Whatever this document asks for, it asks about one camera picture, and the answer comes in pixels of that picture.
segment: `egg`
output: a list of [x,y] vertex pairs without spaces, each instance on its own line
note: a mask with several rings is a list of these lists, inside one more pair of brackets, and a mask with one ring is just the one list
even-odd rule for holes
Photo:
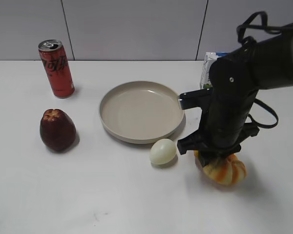
[[155,165],[162,165],[172,161],[176,155],[175,143],[169,139],[157,141],[151,148],[150,161]]

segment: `red soda can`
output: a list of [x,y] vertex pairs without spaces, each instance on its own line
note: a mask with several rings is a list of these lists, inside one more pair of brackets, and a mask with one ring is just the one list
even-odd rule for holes
[[75,88],[62,42],[45,40],[38,49],[53,94],[59,98],[70,96]]

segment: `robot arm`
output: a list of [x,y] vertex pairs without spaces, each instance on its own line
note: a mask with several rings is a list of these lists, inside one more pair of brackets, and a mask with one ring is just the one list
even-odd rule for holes
[[[250,25],[260,15],[262,25]],[[278,36],[256,42],[244,38],[246,28],[265,30]],[[216,157],[227,157],[241,150],[240,143],[258,134],[257,123],[250,115],[253,103],[271,114],[276,113],[256,99],[258,90],[293,86],[293,23],[283,27],[267,26],[267,14],[256,12],[237,28],[242,47],[218,58],[209,70],[212,88],[183,93],[182,109],[201,107],[199,129],[177,143],[180,154],[198,150],[204,167]],[[245,123],[247,116],[252,123]]]

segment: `orange pumpkin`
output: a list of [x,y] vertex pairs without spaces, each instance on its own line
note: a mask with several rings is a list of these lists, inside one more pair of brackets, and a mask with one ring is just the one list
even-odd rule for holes
[[[194,151],[195,157],[198,159],[200,154]],[[216,159],[203,167],[203,172],[215,182],[230,186],[243,180],[246,175],[246,167],[236,155],[232,154],[225,159]]]

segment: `plate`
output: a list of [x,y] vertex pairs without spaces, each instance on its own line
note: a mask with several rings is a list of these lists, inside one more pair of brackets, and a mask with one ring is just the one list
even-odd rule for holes
[[122,141],[154,143],[170,136],[182,122],[185,113],[178,97],[155,82],[122,84],[109,91],[100,103],[102,125]]

